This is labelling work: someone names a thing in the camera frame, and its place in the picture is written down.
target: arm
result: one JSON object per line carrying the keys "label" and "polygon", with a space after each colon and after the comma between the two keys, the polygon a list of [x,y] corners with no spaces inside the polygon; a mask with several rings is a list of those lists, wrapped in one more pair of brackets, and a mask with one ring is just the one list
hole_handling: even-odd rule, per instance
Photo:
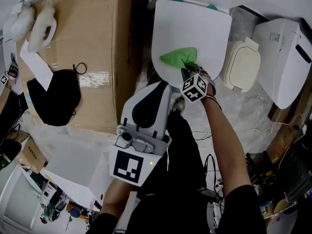
{"label": "arm", "polygon": [[[207,94],[212,95],[209,85]],[[213,138],[214,151],[222,176],[225,196],[242,185],[251,185],[243,147],[229,121],[218,104],[204,98],[205,107]]]}
{"label": "arm", "polygon": [[133,190],[133,185],[114,179],[107,189],[104,197],[101,213],[109,213],[117,218],[120,218],[123,213],[129,193]]}

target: white toilet lid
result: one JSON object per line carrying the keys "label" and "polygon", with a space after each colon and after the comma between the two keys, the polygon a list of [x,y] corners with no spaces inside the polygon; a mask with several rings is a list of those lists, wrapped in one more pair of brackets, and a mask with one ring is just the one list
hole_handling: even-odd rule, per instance
{"label": "white toilet lid", "polygon": [[199,5],[171,0],[157,0],[152,42],[152,61],[159,76],[181,88],[181,70],[163,63],[160,56],[187,47],[197,49],[196,63],[211,79],[220,73],[232,17]]}

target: bracelet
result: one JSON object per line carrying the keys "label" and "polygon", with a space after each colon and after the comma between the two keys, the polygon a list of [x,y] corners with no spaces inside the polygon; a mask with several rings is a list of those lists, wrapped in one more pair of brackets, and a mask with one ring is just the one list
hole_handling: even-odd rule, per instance
{"label": "bracelet", "polygon": [[211,96],[211,95],[206,95],[204,98],[209,98],[209,99],[212,99],[216,102],[216,104],[219,106],[219,108],[222,110],[220,104],[218,103],[218,101],[216,100],[216,98],[214,96]]}

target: black strap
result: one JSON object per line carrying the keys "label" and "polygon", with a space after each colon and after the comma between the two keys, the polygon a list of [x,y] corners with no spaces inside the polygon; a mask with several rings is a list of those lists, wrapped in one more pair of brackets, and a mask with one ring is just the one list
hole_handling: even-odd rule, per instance
{"label": "black strap", "polygon": [[[79,67],[79,65],[80,64],[82,64],[85,68],[86,68],[86,70],[83,72],[83,73],[79,73],[78,71],[77,71],[77,69],[78,69],[78,67]],[[81,62],[81,63],[79,63],[76,67],[75,67],[75,65],[73,64],[73,70],[77,73],[77,74],[79,74],[79,75],[84,75],[86,72],[87,72],[87,64],[85,64],[84,62]]]}

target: cardboard surface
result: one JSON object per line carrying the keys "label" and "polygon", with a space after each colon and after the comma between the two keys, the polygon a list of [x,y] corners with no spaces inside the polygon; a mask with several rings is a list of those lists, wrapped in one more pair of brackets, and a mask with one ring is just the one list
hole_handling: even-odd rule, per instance
{"label": "cardboard surface", "polygon": [[35,144],[30,135],[24,131],[11,132],[7,138],[16,139],[22,144],[21,152],[16,156],[15,162],[25,168],[31,169],[38,174],[46,163],[46,158]]}
{"label": "cardboard surface", "polygon": [[[88,67],[78,77],[81,101],[70,124],[115,134],[141,69],[144,0],[52,0],[52,5],[57,30],[38,54],[52,71],[72,69],[80,62]],[[18,43],[18,53],[23,42]],[[34,75],[20,57],[18,61],[29,111],[38,117],[26,85]]]}

